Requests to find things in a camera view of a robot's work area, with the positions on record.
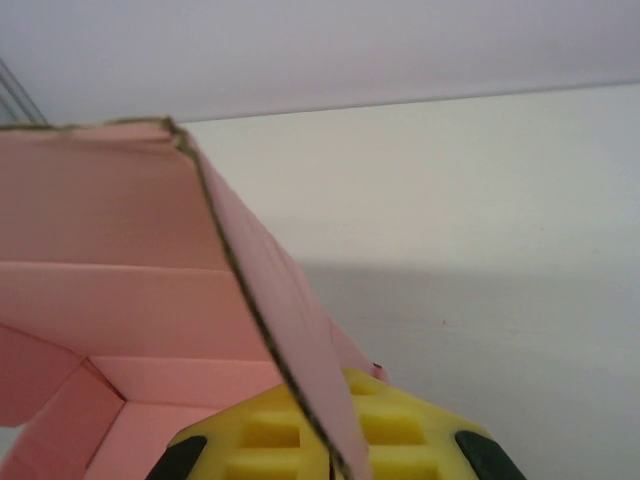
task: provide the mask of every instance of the pink cardboard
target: pink cardboard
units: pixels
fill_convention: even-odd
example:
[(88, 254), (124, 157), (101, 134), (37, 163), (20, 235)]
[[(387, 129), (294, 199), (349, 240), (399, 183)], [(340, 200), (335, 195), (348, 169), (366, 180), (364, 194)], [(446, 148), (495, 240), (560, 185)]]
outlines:
[(143, 478), (177, 430), (281, 378), (371, 478), (341, 368), (384, 372), (186, 132), (0, 131), (0, 182), (0, 420), (28, 421), (0, 478)]

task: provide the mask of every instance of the corrugated cardboard edge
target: corrugated cardboard edge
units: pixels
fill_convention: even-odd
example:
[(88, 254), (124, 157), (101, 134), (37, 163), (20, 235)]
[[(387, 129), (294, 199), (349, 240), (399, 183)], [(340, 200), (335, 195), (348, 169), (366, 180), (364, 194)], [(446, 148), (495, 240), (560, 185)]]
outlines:
[(335, 465), (335, 467), (342, 473), (345, 480), (352, 480), (354, 477), (353, 477), (351, 468), (345, 461), (340, 450), (331, 441), (327, 431), (322, 425), (322, 422), (320, 422), (320, 420), (314, 413), (313, 409), (311, 408), (310, 402), (308, 401), (306, 395), (300, 388), (284, 356), (280, 353), (280, 350), (278, 349), (278, 345), (275, 339), (273, 338), (271, 331), (269, 330), (269, 327), (267, 326), (264, 320), (264, 317), (262, 316), (262, 313), (258, 308), (257, 303), (255, 302), (253, 293), (251, 292), (251, 289), (244, 277), (244, 273), (242, 272), (242, 270), (238, 265), (238, 262), (236, 261), (233, 248), (216, 214), (213, 198), (206, 184), (204, 171), (202, 167), (202, 159), (200, 158), (199, 153), (189, 143), (189, 138), (190, 138), (189, 133), (186, 130), (178, 127), (170, 118), (167, 118), (164, 120), (163, 126), (171, 132), (173, 138), (175, 139), (176, 149), (180, 151), (182, 154), (189, 157), (196, 165), (198, 178), (200, 180), (202, 191), (207, 202), (207, 207), (209, 208), (211, 218), (213, 219), (216, 226), (216, 230), (218, 231), (218, 234), (220, 235), (220, 239), (222, 240), (225, 257), (227, 259), (227, 262), (229, 263), (229, 266), (231, 267), (231, 270), (233, 271), (234, 276), (238, 281), (238, 285), (240, 287), (242, 295), (244, 296), (245, 301), (247, 302), (247, 306), (249, 308), (249, 311), (251, 312), (251, 316), (253, 317), (256, 323), (256, 326), (258, 327), (260, 335), (262, 336), (262, 339), (265, 343), (265, 346), (267, 347), (267, 350), (269, 351), (269, 354), (271, 355), (271, 358), (273, 359), (274, 363), (276, 364), (276, 367), (280, 371), (280, 374), (282, 375), (282, 378), (287, 384), (287, 387), (291, 391), (291, 394), (293, 395), (295, 401), (298, 403), (304, 416), (307, 418), (307, 421), (311, 425), (311, 428), (313, 428), (313, 430), (315, 431), (320, 441), (327, 448), (330, 455), (332, 468), (333, 468), (333, 465)]

